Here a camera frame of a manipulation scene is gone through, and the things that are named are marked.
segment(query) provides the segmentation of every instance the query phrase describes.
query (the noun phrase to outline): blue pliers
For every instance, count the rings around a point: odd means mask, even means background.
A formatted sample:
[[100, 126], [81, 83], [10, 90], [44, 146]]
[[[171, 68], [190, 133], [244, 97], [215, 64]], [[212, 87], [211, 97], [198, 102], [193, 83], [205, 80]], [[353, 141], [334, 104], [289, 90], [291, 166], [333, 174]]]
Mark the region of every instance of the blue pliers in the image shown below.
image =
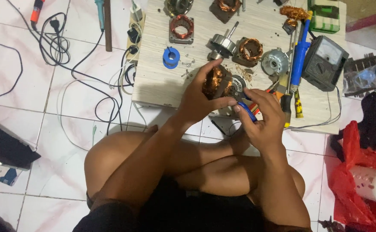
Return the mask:
[[231, 95], [237, 100], [238, 104], [240, 106], [242, 106], [242, 108], [244, 108], [247, 113], [248, 113], [248, 116], [251, 118], [251, 121], [252, 122], [256, 122], [257, 121], [257, 118], [254, 116], [254, 114], [251, 112], [251, 110], [248, 108], [247, 104], [244, 103], [244, 101], [242, 100], [243, 98], [247, 99], [247, 100], [251, 100], [250, 98], [248, 98], [245, 93], [243, 92], [238, 92], [237, 90], [235, 89], [231, 89]]

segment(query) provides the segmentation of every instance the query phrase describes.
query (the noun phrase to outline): green battery pack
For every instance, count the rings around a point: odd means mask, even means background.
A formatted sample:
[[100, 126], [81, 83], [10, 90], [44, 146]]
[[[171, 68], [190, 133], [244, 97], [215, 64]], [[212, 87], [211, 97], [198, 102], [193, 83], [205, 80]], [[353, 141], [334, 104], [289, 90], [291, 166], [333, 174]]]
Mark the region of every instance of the green battery pack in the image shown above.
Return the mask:
[[340, 30], [339, 1], [308, 0], [308, 9], [313, 11], [311, 31], [334, 34]]

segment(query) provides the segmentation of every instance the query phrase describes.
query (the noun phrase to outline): leg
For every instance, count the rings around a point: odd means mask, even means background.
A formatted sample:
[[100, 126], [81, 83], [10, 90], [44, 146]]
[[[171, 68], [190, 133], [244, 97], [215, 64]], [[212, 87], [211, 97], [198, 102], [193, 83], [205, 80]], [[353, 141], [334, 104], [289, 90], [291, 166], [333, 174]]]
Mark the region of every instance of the leg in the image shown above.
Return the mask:
[[[295, 185], [301, 197], [304, 195], [303, 177], [291, 166]], [[192, 172], [176, 177], [179, 186], [219, 196], [247, 195], [254, 203], [258, 201], [258, 181], [263, 175], [260, 157], [228, 156], [206, 164]]]
[[[97, 193], [115, 169], [154, 132], [119, 132], [110, 134], [94, 145], [88, 152], [84, 165], [88, 195], [92, 197]], [[198, 145], [180, 141], [175, 146], [165, 174], [180, 176], [222, 157], [242, 154], [249, 146], [247, 142], [237, 142], [234, 146], [230, 143], [232, 141]]]

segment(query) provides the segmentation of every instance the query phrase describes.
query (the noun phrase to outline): red plastic bag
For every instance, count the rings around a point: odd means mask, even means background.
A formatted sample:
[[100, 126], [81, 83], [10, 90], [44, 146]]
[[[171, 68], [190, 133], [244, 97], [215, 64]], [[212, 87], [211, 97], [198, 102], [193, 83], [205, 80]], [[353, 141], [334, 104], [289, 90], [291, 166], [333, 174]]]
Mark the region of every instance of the red plastic bag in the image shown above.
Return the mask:
[[349, 171], [354, 165], [376, 169], [376, 151], [360, 148], [356, 121], [351, 121], [344, 129], [343, 152], [345, 162], [335, 168], [329, 181], [336, 197], [334, 219], [358, 230], [376, 232], [376, 202], [356, 193]]

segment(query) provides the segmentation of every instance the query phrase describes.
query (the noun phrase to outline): hand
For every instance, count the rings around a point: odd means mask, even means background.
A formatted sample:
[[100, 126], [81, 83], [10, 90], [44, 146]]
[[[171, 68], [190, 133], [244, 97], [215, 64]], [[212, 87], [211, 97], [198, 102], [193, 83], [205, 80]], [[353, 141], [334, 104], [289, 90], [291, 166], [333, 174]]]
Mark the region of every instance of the hand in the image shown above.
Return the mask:
[[231, 97], [208, 100], [202, 93], [202, 84], [205, 81], [206, 74], [209, 73], [213, 67], [220, 65], [221, 62], [222, 59], [218, 59], [202, 66], [191, 84], [186, 88], [177, 115], [187, 124], [194, 125], [216, 109], [235, 106], [237, 104], [237, 101]]
[[240, 117], [250, 143], [256, 147], [261, 155], [276, 148], [284, 148], [282, 142], [285, 115], [275, 95], [263, 90], [244, 88], [244, 93], [258, 104], [263, 120], [253, 123], [245, 109], [234, 106], [234, 111]]

